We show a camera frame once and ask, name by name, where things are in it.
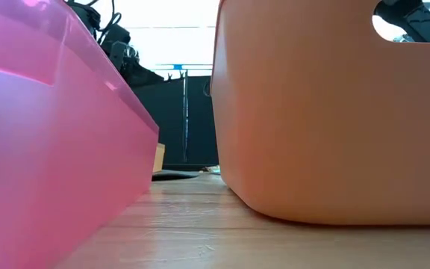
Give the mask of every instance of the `orange container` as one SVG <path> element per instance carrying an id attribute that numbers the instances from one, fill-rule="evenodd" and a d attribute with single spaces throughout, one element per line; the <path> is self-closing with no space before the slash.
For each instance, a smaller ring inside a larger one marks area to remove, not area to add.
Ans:
<path id="1" fill-rule="evenodd" d="M 222 177 L 254 210 L 430 224 L 430 43 L 374 30 L 378 0 L 226 0 L 212 97 Z"/>

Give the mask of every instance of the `pink plastic bin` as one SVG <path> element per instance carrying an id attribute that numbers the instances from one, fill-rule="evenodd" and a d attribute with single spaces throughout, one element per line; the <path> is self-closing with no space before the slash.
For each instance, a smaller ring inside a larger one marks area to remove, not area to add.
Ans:
<path id="1" fill-rule="evenodd" d="M 149 189 L 157 142 L 62 0 L 0 0 L 0 269 L 53 268 Z"/>

